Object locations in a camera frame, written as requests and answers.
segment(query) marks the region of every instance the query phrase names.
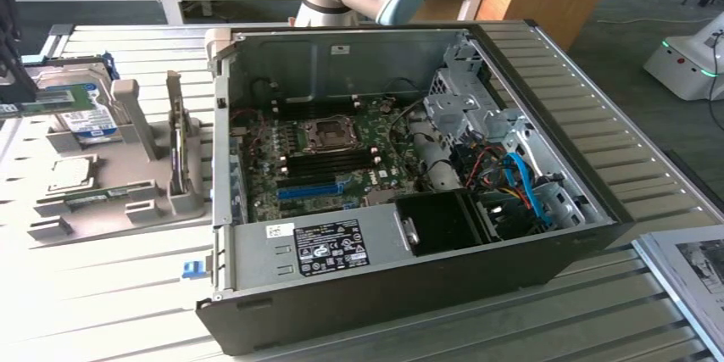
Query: gray floor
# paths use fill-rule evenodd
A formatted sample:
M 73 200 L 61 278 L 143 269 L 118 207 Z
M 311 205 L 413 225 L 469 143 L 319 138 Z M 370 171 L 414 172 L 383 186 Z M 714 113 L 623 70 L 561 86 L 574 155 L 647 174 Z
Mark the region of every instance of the gray floor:
M 601 0 L 570 48 L 570 56 L 593 81 L 661 148 L 674 149 L 709 187 L 724 197 L 724 131 L 705 102 L 681 101 L 642 71 L 641 65 L 665 36 L 689 35 L 705 25 L 641 22 L 606 25 L 598 19 L 702 19 L 724 3 L 699 8 L 697 0 Z M 54 23 L 149 25 L 165 19 L 157 3 L 21 3 L 23 53 L 35 53 Z M 724 120 L 724 102 L 714 103 Z

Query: warning label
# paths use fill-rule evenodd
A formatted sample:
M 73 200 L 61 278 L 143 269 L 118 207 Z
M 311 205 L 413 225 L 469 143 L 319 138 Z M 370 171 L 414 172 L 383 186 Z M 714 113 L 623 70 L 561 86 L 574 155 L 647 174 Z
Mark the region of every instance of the warning label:
M 298 270 L 303 276 L 369 264 L 357 220 L 294 229 Z

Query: green circuit board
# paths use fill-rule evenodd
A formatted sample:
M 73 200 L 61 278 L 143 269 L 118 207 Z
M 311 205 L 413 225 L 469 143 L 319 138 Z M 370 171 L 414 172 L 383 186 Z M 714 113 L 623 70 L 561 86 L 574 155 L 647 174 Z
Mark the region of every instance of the green circuit board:
M 285 200 L 277 199 L 275 184 L 277 180 L 286 179 L 279 171 L 279 158 L 289 155 L 289 146 L 281 132 L 283 129 L 295 129 L 297 149 L 290 153 L 291 156 L 313 154 L 302 151 L 309 142 L 301 128 L 302 121 L 275 120 L 271 112 L 261 113 L 263 121 L 253 116 L 249 120 L 234 121 L 231 126 L 245 125 L 239 154 L 246 179 L 249 221 L 353 209 L 374 204 L 377 198 L 414 192 L 414 178 L 405 171 L 405 164 L 409 166 L 418 161 L 411 143 L 397 142 L 398 154 L 394 154 L 387 141 L 387 131 L 398 112 L 399 108 L 390 107 L 382 98 L 361 101 L 357 114 L 349 117 L 354 124 L 357 148 L 375 147 L 381 162 L 373 168 L 334 175 L 337 183 L 343 184 L 339 195 Z M 405 121 L 398 120 L 394 128 L 401 130 L 403 126 Z

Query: metal table surface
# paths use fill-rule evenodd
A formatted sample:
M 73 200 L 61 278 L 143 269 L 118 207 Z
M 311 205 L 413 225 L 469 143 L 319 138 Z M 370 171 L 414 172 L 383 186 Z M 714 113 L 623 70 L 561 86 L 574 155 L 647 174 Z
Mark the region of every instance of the metal table surface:
M 151 228 L 26 250 L 22 228 L 6 225 L 0 359 L 709 360 L 627 242 L 646 231 L 724 223 L 724 216 L 541 31 L 519 21 L 481 25 L 638 220 L 607 251 L 575 262 L 542 287 L 230 358 L 191 311 L 209 281 L 178 281 L 182 261 L 211 249 L 207 226 Z M 181 72 L 183 103 L 203 123 L 207 199 L 213 86 L 205 28 L 81 26 L 69 36 L 50 37 L 45 51 L 65 57 L 111 52 L 121 76 L 141 85 L 149 121 L 166 117 L 165 71 Z M 23 120 L 11 138 L 0 220 L 25 205 L 22 181 L 54 157 L 42 138 L 46 127 L 42 118 Z

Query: white table leg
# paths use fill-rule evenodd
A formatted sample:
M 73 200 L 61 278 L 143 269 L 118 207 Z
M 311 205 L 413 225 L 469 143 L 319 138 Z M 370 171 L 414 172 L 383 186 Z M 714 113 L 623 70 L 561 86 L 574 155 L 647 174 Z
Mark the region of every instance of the white table leg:
M 481 2 L 482 0 L 463 0 L 462 6 L 459 7 L 457 20 L 474 20 Z
M 158 0 L 167 25 L 182 25 L 181 0 Z

